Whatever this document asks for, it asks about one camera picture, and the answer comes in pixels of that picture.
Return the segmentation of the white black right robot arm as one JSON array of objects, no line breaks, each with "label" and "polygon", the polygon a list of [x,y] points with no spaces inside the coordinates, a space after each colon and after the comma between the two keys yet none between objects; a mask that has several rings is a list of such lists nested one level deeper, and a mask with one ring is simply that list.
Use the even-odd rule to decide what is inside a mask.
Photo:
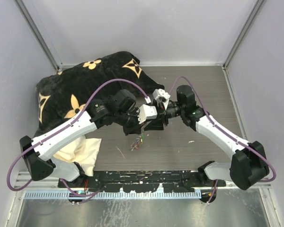
[{"label": "white black right robot arm", "polygon": [[162,130],[169,119],[180,117],[192,130],[207,137],[230,159],[228,163],[209,161],[198,168],[198,181],[209,186],[215,180],[231,181],[242,190],[264,180],[269,165],[264,147],[258,141],[249,142],[219,124],[203,107],[198,105],[193,89],[188,85],[177,88],[177,101],[163,89],[153,92],[154,100],[146,99],[139,108],[142,130]]}]

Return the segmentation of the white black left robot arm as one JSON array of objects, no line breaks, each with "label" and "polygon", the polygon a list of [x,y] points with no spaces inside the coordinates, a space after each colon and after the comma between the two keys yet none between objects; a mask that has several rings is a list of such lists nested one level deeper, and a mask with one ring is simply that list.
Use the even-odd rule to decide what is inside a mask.
[{"label": "white black left robot arm", "polygon": [[128,90],[120,90],[106,100],[93,99],[87,109],[78,112],[53,130],[35,137],[20,139],[21,153],[33,181],[49,176],[68,181],[74,187],[85,183],[83,169],[77,161],[65,162],[54,157],[55,153],[75,139],[96,131],[104,125],[117,123],[125,128],[139,125],[138,109],[133,108],[136,97]]}]

